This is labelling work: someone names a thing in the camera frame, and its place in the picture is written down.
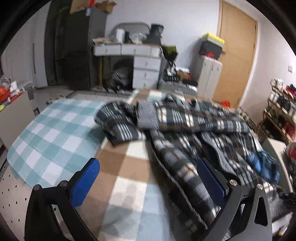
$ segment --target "metal bolt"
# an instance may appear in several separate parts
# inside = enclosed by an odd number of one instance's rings
[[[59,185],[60,185],[61,187],[65,187],[65,186],[67,186],[67,184],[68,184],[67,181],[61,181],[61,182],[59,183]]]
[[[260,183],[257,184],[257,188],[260,189],[260,190],[263,190],[263,186],[262,186],[262,184],[260,184]]]
[[[230,181],[229,181],[229,184],[230,184],[231,186],[236,186],[236,185],[237,185],[237,181],[236,181],[236,180],[230,180]]]
[[[39,185],[39,184],[37,184],[37,185],[35,185],[35,186],[33,187],[34,191],[39,190],[39,188],[40,188],[40,185]]]

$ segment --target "desk leg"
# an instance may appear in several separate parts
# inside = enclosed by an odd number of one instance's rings
[[[99,58],[99,87],[103,89],[103,56]]]

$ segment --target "vanity table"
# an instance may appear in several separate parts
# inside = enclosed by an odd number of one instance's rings
[[[104,56],[133,56],[133,88],[156,89],[160,73],[158,45],[110,44],[94,46],[94,55],[100,57],[99,85],[102,86],[102,58]]]

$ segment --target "plaid shirt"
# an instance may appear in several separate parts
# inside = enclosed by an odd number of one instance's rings
[[[108,103],[94,119],[114,145],[150,138],[157,163],[183,197],[180,201],[179,194],[173,194],[174,202],[181,210],[189,208],[187,214],[199,235],[212,223],[220,207],[214,205],[198,176],[198,158],[206,157],[228,180],[235,179],[240,185],[254,187],[261,180],[246,162],[257,150],[250,128],[235,110],[167,96],[164,101],[139,101],[136,106]],[[268,198],[271,216],[275,217],[281,212],[282,202],[275,202],[271,195]]]

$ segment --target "dark wardrobe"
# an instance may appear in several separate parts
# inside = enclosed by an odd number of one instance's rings
[[[98,57],[92,38],[103,37],[107,14],[91,8],[69,14],[71,1],[53,0],[45,31],[45,67],[49,86],[87,90],[98,85]]]

